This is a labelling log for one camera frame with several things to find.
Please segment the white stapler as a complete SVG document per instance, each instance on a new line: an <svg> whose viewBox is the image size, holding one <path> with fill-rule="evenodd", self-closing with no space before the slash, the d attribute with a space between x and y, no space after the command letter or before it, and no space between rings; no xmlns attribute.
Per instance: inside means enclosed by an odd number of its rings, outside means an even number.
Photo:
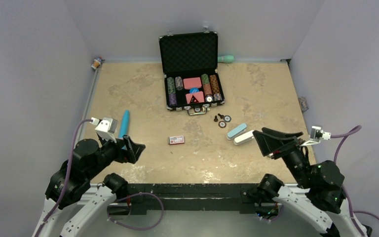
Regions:
<svg viewBox="0 0 379 237"><path fill-rule="evenodd" d="M235 137L233 143L234 145L239 146L246 142L252 141L253 139L255 139L253 135L253 130L250 130Z"/></svg>

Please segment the red white staple box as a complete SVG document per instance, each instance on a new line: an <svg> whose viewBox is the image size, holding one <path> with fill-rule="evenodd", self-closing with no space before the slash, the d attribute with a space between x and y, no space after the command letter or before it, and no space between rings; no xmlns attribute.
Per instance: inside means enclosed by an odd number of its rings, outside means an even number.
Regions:
<svg viewBox="0 0 379 237"><path fill-rule="evenodd" d="M185 137L183 135L179 136L170 136L168 138L169 145L180 145L185 143Z"/></svg>

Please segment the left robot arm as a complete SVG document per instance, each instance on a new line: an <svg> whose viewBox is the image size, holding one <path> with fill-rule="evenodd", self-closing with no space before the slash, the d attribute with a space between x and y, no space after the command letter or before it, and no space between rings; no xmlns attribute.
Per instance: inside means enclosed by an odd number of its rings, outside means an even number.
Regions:
<svg viewBox="0 0 379 237"><path fill-rule="evenodd" d="M96 216L102 204L127 197L127 181L109 174L103 181L103 191L94 196L72 219L69 215L90 189L91 180L113 162L135 164L145 150L144 144L134 143L128 135L123 139L98 141L83 139L74 143L69 158L50 178L45 191L44 207L34 230L35 237L68 237L77 235L84 224Z"/></svg>

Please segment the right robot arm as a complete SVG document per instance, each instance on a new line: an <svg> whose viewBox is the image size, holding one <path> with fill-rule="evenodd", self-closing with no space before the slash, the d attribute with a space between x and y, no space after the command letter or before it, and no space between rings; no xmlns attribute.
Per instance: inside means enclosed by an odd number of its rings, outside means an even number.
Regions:
<svg viewBox="0 0 379 237"><path fill-rule="evenodd" d="M264 157L281 158L305 198L295 194L275 175L265 174L256 191L250 193L258 204L278 202L296 211L323 237L369 237L372 228L361 224L352 211L352 204L343 187L345 176L334 160L311 164L308 146L330 140L333 136L319 126L313 126L308 140L302 132L284 133L270 128L252 132Z"/></svg>

